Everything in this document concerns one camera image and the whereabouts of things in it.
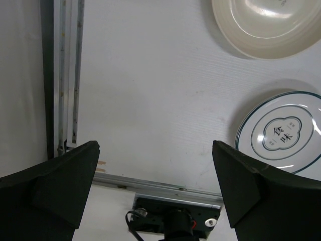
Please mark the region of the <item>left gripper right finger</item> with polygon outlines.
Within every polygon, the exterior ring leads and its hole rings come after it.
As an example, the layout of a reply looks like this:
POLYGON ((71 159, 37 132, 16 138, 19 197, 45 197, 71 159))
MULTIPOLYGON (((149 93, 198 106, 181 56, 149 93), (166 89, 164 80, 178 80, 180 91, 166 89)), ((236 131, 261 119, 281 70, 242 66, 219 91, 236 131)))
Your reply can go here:
POLYGON ((320 240, 320 181, 251 158, 223 141, 212 156, 238 240, 320 240))

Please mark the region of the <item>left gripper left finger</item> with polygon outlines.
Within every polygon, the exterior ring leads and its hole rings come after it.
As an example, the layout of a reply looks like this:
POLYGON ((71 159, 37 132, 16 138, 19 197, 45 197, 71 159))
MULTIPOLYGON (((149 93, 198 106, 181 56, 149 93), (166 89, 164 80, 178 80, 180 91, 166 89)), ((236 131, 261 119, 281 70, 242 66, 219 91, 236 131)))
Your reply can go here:
POLYGON ((80 227, 100 146, 89 141, 1 177, 1 240, 72 240, 80 227))

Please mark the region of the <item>cream white plate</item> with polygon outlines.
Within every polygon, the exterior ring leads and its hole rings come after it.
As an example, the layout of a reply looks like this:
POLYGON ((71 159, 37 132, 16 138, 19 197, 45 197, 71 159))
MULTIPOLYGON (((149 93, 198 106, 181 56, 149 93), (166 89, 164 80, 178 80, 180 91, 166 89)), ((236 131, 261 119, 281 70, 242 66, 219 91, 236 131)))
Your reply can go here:
POLYGON ((247 57, 284 59, 320 41, 320 1, 212 1, 225 39, 247 57))

